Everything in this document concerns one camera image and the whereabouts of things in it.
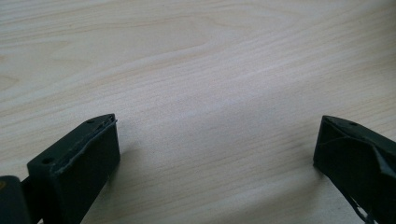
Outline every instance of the small hole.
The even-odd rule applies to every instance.
[[[46,158],[42,162],[43,162],[43,164],[50,164],[53,162],[53,158]]]

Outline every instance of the light wood surface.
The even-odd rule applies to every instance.
[[[394,1],[1,1],[0,175],[115,113],[83,223],[361,223],[321,116],[396,140]]]

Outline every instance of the dark green plastic object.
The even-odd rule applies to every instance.
[[[358,123],[324,116],[314,166],[330,178],[363,221],[396,223],[395,142]]]
[[[0,223],[80,223],[119,162],[114,114],[83,122],[29,161],[22,183],[0,177]]]

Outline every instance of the wooden table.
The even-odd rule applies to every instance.
[[[0,175],[115,113],[83,223],[362,223],[312,166],[321,116],[396,140],[394,1],[2,1]]]

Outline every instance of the black clamp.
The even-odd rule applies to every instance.
[[[0,176],[0,223],[79,223],[120,163],[114,114],[89,119],[27,163]]]
[[[396,223],[395,142],[358,123],[324,116],[314,166],[330,178],[363,221]]]

